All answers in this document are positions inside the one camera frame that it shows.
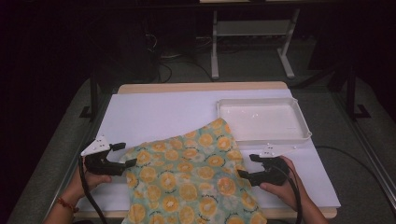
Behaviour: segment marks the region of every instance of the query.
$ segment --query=wooden table edge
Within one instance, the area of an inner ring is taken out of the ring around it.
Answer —
[[[173,91],[286,90],[287,88],[286,83],[281,81],[125,84],[120,86],[118,94]]]
[[[323,216],[327,219],[334,218],[337,216],[337,209],[333,207],[319,208],[322,212]],[[288,219],[288,218],[296,218],[297,213],[289,208],[271,208],[271,209],[262,209],[264,215],[267,219]],[[128,211],[108,211],[103,212],[103,215],[108,218],[125,218],[128,215]],[[99,217],[96,212],[78,212],[75,213],[75,217]]]

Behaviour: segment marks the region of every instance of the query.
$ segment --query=dark background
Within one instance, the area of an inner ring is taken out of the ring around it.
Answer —
[[[90,5],[89,1],[80,3]],[[143,50],[145,30],[135,22],[139,14],[122,14],[113,22],[114,17],[101,17],[103,20],[95,23],[91,37],[97,38],[97,43],[107,43],[100,46],[103,51],[82,32],[86,21],[95,21],[97,14],[78,13],[75,6],[71,1],[48,0],[0,3],[1,221],[7,220],[66,108],[90,73],[99,74],[101,87],[108,91],[122,82],[146,83],[156,77],[156,55]],[[374,88],[379,102],[396,120],[395,14],[394,5],[382,1],[358,7],[307,7],[302,9],[294,38],[317,38],[312,68],[323,69],[339,60],[353,59],[357,74]],[[183,49],[188,49],[191,37],[210,35],[209,11],[194,12],[193,17],[185,12],[172,15],[167,20],[151,18],[151,28],[162,46],[182,40]],[[246,17],[241,12],[223,14],[233,15]],[[113,35],[100,35],[102,27]],[[129,27],[125,29],[130,33],[121,32],[122,27]],[[123,38],[139,43],[129,47],[134,54],[122,51]],[[123,67],[118,64],[124,64],[123,60],[135,63]],[[148,75],[142,76],[139,69],[149,71]]]

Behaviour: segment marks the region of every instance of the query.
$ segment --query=orange flower pattern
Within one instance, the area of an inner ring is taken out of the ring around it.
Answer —
[[[230,127],[216,119],[201,129],[131,148],[129,223],[266,223]]]

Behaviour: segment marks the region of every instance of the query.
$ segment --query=white plastic tray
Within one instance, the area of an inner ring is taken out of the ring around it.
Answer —
[[[223,99],[218,116],[238,144],[299,144],[312,135],[294,98]]]

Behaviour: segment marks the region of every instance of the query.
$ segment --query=black cable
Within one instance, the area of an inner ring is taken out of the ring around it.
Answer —
[[[383,193],[384,196],[385,196],[385,199],[387,200],[387,202],[388,202],[388,204],[389,204],[390,210],[392,211],[394,217],[396,217],[396,213],[395,213],[394,209],[392,209],[392,208],[393,208],[393,204],[392,204],[392,202],[390,201],[390,199],[388,198],[388,194],[387,194],[387,193],[385,192],[385,190],[382,188],[382,186],[381,186],[381,184],[380,184],[380,181],[379,181],[378,177],[376,176],[376,174],[375,174],[366,164],[364,164],[362,161],[359,161],[358,159],[356,159],[356,158],[355,158],[354,156],[352,156],[351,154],[349,154],[349,153],[345,152],[344,150],[342,150],[342,149],[340,149],[340,148],[337,148],[337,147],[315,146],[315,148],[328,148],[328,149],[332,149],[332,150],[334,150],[334,151],[340,152],[340,153],[342,153],[342,154],[348,156],[350,159],[352,159],[353,161],[355,161],[355,162],[357,162],[359,165],[361,165],[361,166],[373,177],[373,179],[375,180],[375,182],[378,184],[379,188],[381,189],[382,193]]]
[[[90,187],[88,186],[87,180],[85,179],[84,164],[82,162],[81,156],[78,157],[78,166],[79,166],[79,177],[81,178],[81,184],[82,184],[82,188],[84,189],[85,196],[87,197],[88,201],[90,201],[96,213],[99,215],[99,218],[102,220],[102,223],[107,224],[106,218],[103,215],[102,210],[100,209],[100,207],[98,206],[98,204],[93,199],[90,193]]]
[[[286,220],[281,220],[281,219],[268,219],[268,221],[276,221],[276,222],[281,222],[281,223],[290,224],[288,221],[286,221]]]
[[[283,172],[279,167],[276,167],[276,166],[272,166],[272,167],[276,168],[280,173],[282,173],[284,176],[286,176],[287,180],[289,181],[289,184],[291,186],[291,189],[294,192],[294,196],[295,196],[296,203],[297,203],[297,218],[296,218],[296,222],[295,223],[296,224],[300,224],[301,221],[303,220],[303,206],[301,205],[301,195],[300,195],[300,191],[298,189],[298,183],[297,183],[296,175],[293,172],[293,170],[290,169],[290,167],[288,166],[289,170],[291,170],[291,172],[294,175],[294,179],[296,181],[296,183],[294,183],[294,181],[287,174],[285,174],[285,172]]]
[[[198,40],[198,39],[208,39],[208,41],[206,41],[204,44],[201,44],[199,46],[195,46],[195,53],[198,53],[201,49],[212,47],[210,45],[213,42],[212,41],[212,37],[210,37],[210,36],[204,36],[204,37],[201,37],[201,38],[196,37],[196,40]]]
[[[164,62],[164,63],[191,63],[191,64],[194,64],[195,66],[200,67],[205,72],[205,74],[209,77],[210,81],[212,81],[212,82],[214,81],[212,76],[210,76],[209,73],[198,63],[188,62],[188,61],[183,61],[183,62]]]
[[[171,77],[172,77],[172,75],[173,75],[173,73],[172,73],[172,68],[170,68],[169,66],[166,66],[166,65],[163,64],[163,63],[159,63],[159,65],[161,65],[161,66],[163,66],[163,67],[165,67],[165,68],[167,68],[167,69],[169,70],[169,76],[168,76],[168,78],[167,78],[165,81],[163,81],[163,80],[161,79],[161,73],[158,74],[158,82],[159,82],[159,83],[166,83],[166,82],[169,81],[169,79],[171,79]]]

